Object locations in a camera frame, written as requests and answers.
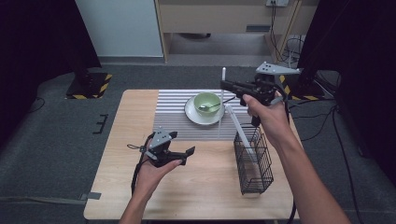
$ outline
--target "cabinet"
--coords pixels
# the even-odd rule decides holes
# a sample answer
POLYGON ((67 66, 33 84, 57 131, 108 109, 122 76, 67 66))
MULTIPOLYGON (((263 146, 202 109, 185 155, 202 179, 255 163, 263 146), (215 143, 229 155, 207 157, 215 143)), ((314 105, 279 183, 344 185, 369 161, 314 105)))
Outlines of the cabinet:
POLYGON ((155 5, 166 61, 173 33, 260 33, 277 63, 276 48, 282 52, 290 34, 306 34, 318 0, 290 0, 286 7, 275 8, 262 0, 155 0, 155 5))

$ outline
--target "wall outlet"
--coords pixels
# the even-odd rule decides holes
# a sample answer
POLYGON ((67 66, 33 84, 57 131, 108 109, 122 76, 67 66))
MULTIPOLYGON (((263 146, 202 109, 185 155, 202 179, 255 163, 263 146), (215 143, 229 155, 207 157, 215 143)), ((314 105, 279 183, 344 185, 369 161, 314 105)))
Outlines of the wall outlet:
POLYGON ((277 7, 286 7, 289 0, 267 0, 266 6, 271 7, 275 4, 277 7))

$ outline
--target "white plate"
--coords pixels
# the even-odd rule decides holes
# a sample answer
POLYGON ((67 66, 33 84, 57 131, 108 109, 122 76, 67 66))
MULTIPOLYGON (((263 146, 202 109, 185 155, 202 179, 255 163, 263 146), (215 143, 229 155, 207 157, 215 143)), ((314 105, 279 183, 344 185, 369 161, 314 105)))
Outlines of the white plate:
POLYGON ((203 117, 196 111, 194 107, 194 98, 191 97, 187 103, 184 105, 184 111, 186 112, 187 118, 189 118, 192 122, 201 124, 201 125, 211 125, 218 122, 224 115, 224 106, 221 106, 214 116, 211 117, 203 117))

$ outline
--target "black and yellow tape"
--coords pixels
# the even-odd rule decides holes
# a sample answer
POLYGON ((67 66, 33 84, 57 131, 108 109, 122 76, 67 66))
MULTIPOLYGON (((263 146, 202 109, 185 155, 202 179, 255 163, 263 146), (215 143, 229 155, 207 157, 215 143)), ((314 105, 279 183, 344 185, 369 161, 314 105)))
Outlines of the black and yellow tape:
POLYGON ((102 86, 100 87, 99 92, 96 92, 95 94, 72 94, 67 96, 68 99, 78 99, 78 100, 84 100, 84 99, 97 99, 97 98, 102 98, 103 95, 105 94, 105 91, 108 87, 108 83, 110 82, 110 79, 113 77, 113 75, 107 74, 105 77, 105 80, 102 83, 102 86))
POLYGON ((290 100, 322 100, 324 97, 321 96, 313 96, 313 95, 293 95, 292 92, 290 91, 290 86, 286 82, 285 76, 279 76, 280 83, 282 83, 283 90, 285 93, 289 96, 290 100))

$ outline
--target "black wire basket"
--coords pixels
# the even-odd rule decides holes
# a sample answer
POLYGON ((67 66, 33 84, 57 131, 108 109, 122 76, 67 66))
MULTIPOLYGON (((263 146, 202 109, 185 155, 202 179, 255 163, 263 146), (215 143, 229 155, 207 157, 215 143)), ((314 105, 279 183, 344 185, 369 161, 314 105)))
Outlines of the black wire basket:
POLYGON ((263 193, 274 182, 267 143, 260 128, 242 125, 242 130, 250 147, 244 146, 238 133, 233 140, 241 192, 263 193))

